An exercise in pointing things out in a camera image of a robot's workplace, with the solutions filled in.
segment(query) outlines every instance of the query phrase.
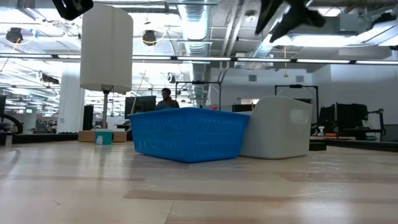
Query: fluorescent light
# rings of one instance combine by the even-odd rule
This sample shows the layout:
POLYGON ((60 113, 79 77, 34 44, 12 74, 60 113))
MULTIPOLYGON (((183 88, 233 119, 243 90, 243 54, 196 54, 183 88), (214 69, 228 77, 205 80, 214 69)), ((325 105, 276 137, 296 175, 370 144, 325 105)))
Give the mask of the fluorescent light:
POLYGON ((349 63, 349 60, 297 59, 299 63, 349 63))
POLYGON ((239 62, 290 62, 287 58, 237 58, 239 62))
POLYGON ((398 45, 398 35, 379 44, 379 46, 396 46, 396 45, 398 45))
POLYGON ((6 106, 6 109, 19 110, 25 109, 25 106, 6 106))
POLYGON ((143 5, 138 5, 138 4, 108 4, 109 6, 112 7, 118 7, 118 8, 132 8, 132 7, 136 7, 136 8, 150 8, 150 9, 165 9, 165 7, 163 6, 154 6, 154 5, 147 5, 145 4, 143 5))
POLYGON ((171 57, 169 56, 137 56, 134 55, 132 56, 133 60, 171 60, 171 57))
POLYGON ((80 55, 58 55, 59 58, 80 59, 80 55))
POLYGON ((379 60, 379 61, 364 61, 364 60, 358 60, 356 61, 356 64, 358 65, 398 65, 398 61, 387 61, 387 60, 379 60))
POLYGON ((229 62, 231 58, 230 57, 177 57, 177 60, 229 62))
POLYGON ((28 103, 30 103, 30 104, 35 104, 35 105, 43 105, 43 103, 41 103, 41 102, 28 102, 28 103))
POLYGON ((213 44, 212 41, 205 40, 178 40, 178 44, 213 44))
POLYGON ((36 88, 36 89, 47 89, 47 88, 51 88, 51 89, 61 89, 60 86, 9 86, 8 88, 36 88))
POLYGON ((261 43, 261 47, 273 47, 276 45, 281 45, 281 46, 289 46, 293 45, 292 44, 292 39, 288 36, 285 35, 277 40, 275 40, 273 43, 270 43, 269 41, 271 40, 272 35, 268 34, 266 38, 261 43))
POLYGON ((0 54, 0 57, 9 57, 9 58, 52 58, 52 55, 45 55, 45 54, 0 54))
POLYGON ((340 35, 297 35, 292 45, 298 47, 343 47, 350 44, 351 39, 340 35))
POLYGON ((327 17, 336 17, 338 16, 342 10, 344 10, 345 7, 339 7, 339 8, 334 8, 334 7, 318 7, 317 10, 318 12, 327 17))

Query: ceiling light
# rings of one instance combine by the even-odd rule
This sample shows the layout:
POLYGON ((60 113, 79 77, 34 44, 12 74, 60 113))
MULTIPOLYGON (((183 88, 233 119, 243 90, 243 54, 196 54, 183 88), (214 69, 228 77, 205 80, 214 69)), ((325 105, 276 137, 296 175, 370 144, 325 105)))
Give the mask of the ceiling light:
POLYGON ((80 59, 80 55, 58 55, 59 58, 80 59))
POLYGON ((212 44, 212 41, 203 41, 203 40, 178 40, 178 44, 212 44))
POLYGON ((145 9, 165 9, 164 6, 157 6, 157 5, 150 5, 150 4, 145 4, 145 5, 138 5, 138 4, 108 4, 109 6, 112 7, 118 7, 118 8, 145 8, 145 9))
POLYGON ((230 57, 177 57, 177 60, 190 60, 190 61, 224 61, 231 60, 230 57))
POLYGON ((287 58, 237 58, 239 62, 290 62, 287 58))
POLYGON ((379 61, 371 61, 371 60, 358 60, 356 61, 358 65, 398 65, 398 61, 386 61, 386 60, 379 60, 379 61))
POLYGON ((292 45, 298 47, 344 47, 350 44, 350 38, 340 35, 297 35, 292 45))
POLYGON ((134 55, 132 56, 133 60, 171 60, 171 57, 166 57, 166 56, 137 56, 134 55))
POLYGON ((52 58, 52 55, 45 55, 45 54, 0 54, 0 57, 6 57, 6 58, 52 58))
POLYGON ((25 106, 6 106, 6 109, 18 110, 18 109, 25 109, 25 106))
POLYGON ((349 63, 349 60, 297 59, 299 63, 349 63))
POLYGON ((11 88, 61 89, 59 86, 10 86, 11 88))

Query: bin handle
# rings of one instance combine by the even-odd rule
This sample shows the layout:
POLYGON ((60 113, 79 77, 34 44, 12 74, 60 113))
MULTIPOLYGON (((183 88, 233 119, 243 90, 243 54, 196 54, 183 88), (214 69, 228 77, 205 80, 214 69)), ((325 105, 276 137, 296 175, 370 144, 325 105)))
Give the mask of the bin handle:
POLYGON ((290 121, 294 124, 307 124, 309 117, 308 111, 302 109, 292 109, 290 110, 290 121))

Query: wooden surface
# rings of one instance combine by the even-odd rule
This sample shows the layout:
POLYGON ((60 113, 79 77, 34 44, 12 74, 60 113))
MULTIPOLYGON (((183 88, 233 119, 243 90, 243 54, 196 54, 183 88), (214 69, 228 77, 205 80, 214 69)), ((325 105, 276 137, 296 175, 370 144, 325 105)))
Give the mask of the wooden surface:
POLYGON ((131 142, 0 149, 1 223, 398 223, 398 154, 181 164, 131 142))

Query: cardboard box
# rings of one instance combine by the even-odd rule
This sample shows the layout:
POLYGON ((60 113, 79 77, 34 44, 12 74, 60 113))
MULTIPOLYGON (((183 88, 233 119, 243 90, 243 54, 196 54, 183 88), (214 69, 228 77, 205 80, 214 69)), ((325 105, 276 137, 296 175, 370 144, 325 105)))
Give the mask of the cardboard box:
POLYGON ((94 142, 95 141, 95 131, 79 131, 78 141, 94 142))
MULTIPOLYGON (((80 142, 95 142, 95 130, 92 131, 79 131, 78 141, 80 142)), ((113 142, 126 142, 127 132, 114 131, 113 142)))
POLYGON ((113 132, 113 142, 126 142, 127 132, 125 131, 114 131, 113 132))

